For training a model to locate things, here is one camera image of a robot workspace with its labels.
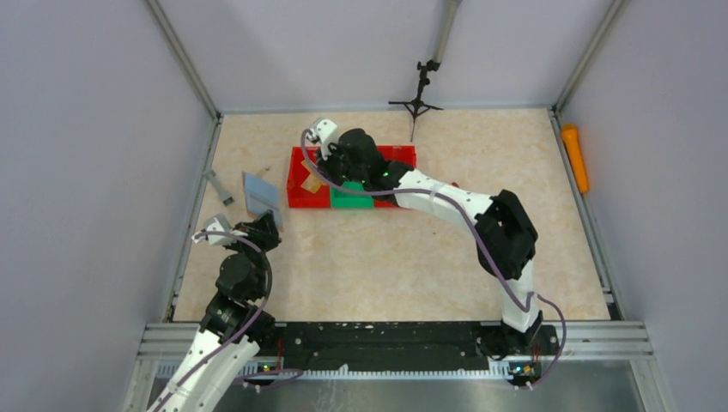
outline red tray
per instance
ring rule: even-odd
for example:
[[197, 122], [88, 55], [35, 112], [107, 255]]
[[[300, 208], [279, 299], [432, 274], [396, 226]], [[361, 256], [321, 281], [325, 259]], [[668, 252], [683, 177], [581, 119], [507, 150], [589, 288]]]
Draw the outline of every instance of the red tray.
[[[385, 159], [389, 161], [401, 161], [408, 165], [417, 167], [417, 155], [415, 146], [377, 146]], [[316, 147], [306, 148], [306, 151], [313, 159]], [[328, 185], [322, 185], [316, 193], [311, 193], [300, 187], [308, 178], [309, 172], [301, 163], [303, 161], [303, 152], [300, 147], [293, 147], [291, 150], [291, 164], [288, 169], [288, 181], [286, 183], [286, 192], [288, 194], [288, 206], [291, 209], [329, 209], [331, 207], [331, 195]], [[375, 208], [396, 208], [397, 206], [374, 200]]]

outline orange cylinder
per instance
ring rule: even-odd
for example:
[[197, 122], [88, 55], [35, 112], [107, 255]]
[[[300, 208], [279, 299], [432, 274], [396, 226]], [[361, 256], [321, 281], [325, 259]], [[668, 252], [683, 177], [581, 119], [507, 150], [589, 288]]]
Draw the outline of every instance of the orange cylinder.
[[579, 193], [587, 193], [589, 191], [589, 179], [586, 178], [586, 167], [584, 159], [581, 157], [581, 148], [579, 148], [579, 132], [573, 124], [566, 124], [561, 128], [561, 139], [567, 148], [569, 162], [573, 170], [573, 177], [576, 179], [576, 187]]

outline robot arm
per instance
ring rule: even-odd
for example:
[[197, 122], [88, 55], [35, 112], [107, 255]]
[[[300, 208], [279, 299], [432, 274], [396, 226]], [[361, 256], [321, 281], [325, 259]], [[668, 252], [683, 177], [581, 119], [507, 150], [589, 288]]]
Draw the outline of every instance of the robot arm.
[[[339, 136], [336, 124], [326, 118], [312, 124], [307, 138], [321, 144], [316, 152], [317, 167], [334, 184], [361, 182], [364, 190], [377, 200], [420, 210], [470, 229], [460, 211], [434, 193], [454, 199], [475, 226], [477, 236], [490, 251], [516, 299], [525, 306], [533, 291], [532, 259], [537, 233], [515, 194], [510, 191], [502, 191], [497, 196], [473, 193], [432, 179], [410, 165], [385, 160], [374, 140], [362, 129], [348, 130]], [[381, 193], [394, 189], [405, 192]], [[480, 250], [478, 258], [481, 266], [494, 275]], [[521, 334], [533, 336], [542, 320], [536, 301], [532, 300], [530, 310], [523, 312], [504, 288], [501, 296], [503, 323]]]
[[[216, 233], [229, 233], [251, 241], [259, 251]], [[150, 412], [211, 412], [233, 383], [243, 366], [260, 350], [259, 344], [271, 339], [275, 319], [252, 302], [267, 298], [270, 292], [270, 266], [265, 257], [280, 243], [271, 212], [248, 223], [231, 227], [224, 215], [204, 223], [192, 236], [236, 251], [222, 261], [212, 298], [200, 322], [186, 357], [161, 395], [149, 406]], [[254, 312], [260, 312], [240, 338], [225, 343], [245, 328]]]

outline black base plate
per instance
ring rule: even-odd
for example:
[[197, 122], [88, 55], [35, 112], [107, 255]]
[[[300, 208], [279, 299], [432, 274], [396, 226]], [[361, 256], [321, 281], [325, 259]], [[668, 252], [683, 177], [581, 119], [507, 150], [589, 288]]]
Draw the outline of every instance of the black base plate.
[[[285, 359], [285, 367], [309, 371], [454, 371], [488, 369], [483, 344], [504, 333], [501, 324], [481, 322], [290, 322], [278, 324], [259, 355]], [[542, 325], [531, 342], [510, 354], [553, 355], [554, 326]]]

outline green container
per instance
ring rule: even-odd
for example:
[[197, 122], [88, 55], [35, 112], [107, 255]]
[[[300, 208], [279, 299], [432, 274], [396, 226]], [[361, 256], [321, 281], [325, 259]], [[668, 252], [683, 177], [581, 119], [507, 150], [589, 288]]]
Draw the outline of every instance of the green container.
[[[364, 191], [361, 183], [344, 182], [342, 187], [352, 191]], [[370, 209], [374, 207], [374, 199], [371, 196], [349, 195], [331, 188], [332, 209]]]

